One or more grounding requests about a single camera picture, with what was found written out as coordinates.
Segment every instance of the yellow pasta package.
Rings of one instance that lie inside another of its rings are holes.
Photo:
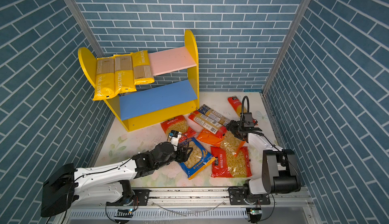
[[[114,72],[113,58],[97,59],[94,101],[110,99],[116,96]]]
[[[131,55],[115,58],[115,94],[136,91]]]
[[[153,72],[151,71],[149,55],[146,50],[131,53],[134,65],[134,83],[143,85],[154,83]]]

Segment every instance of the pink shelf board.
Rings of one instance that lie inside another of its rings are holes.
[[[153,76],[196,66],[186,47],[150,53],[149,60]]]

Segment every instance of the blue shelf board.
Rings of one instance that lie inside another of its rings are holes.
[[[188,80],[124,95],[120,100],[121,120],[166,109],[197,99]]]

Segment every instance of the floor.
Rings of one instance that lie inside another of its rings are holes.
[[[250,100],[250,111],[253,117],[258,120],[258,126],[272,142],[277,143],[259,93],[203,92],[200,93],[200,105],[206,104],[229,119],[239,120],[238,115],[227,100],[229,96],[237,96],[240,100],[244,96],[248,96]],[[202,127],[192,120],[187,119],[187,122],[196,132],[199,133],[202,130]],[[95,166],[123,161],[137,153],[152,150],[155,145],[163,141],[166,141],[166,136],[160,124],[127,132],[115,118]],[[202,145],[207,150],[211,148],[208,144]],[[251,171],[253,174],[250,178],[258,178],[261,176],[262,154],[247,143],[246,145],[249,147]],[[156,170],[152,175],[132,180],[131,186],[135,188],[241,186],[246,180],[246,178],[212,178],[211,172],[212,166],[209,166],[197,174],[195,178],[188,180],[186,173],[182,171],[179,164],[172,162],[170,165]]]

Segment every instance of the white label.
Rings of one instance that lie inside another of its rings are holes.
[[[219,124],[215,120],[211,119],[210,117],[205,116],[204,114],[200,115],[203,119],[207,120],[209,123],[213,124],[217,128],[221,128],[223,125]]]
[[[223,117],[223,115],[221,115],[220,113],[218,113],[218,112],[215,111],[215,110],[211,110],[211,113],[212,113],[212,114],[215,114],[215,115],[218,116],[219,118],[222,118],[222,117]]]
[[[216,116],[215,114],[210,114],[210,115],[208,115],[208,117],[210,117],[211,119],[213,119],[213,120],[215,120],[215,121],[217,121],[217,122],[219,122],[219,121],[221,120],[221,118],[219,118],[219,117]]]
[[[203,127],[206,128],[207,130],[211,131],[212,133],[214,133],[214,134],[217,133],[217,129],[215,129],[215,128],[212,127],[211,125],[207,124],[207,122],[205,122],[205,121],[202,120],[201,118],[195,117],[193,121],[195,121],[195,122],[198,123],[199,125],[203,126]]]

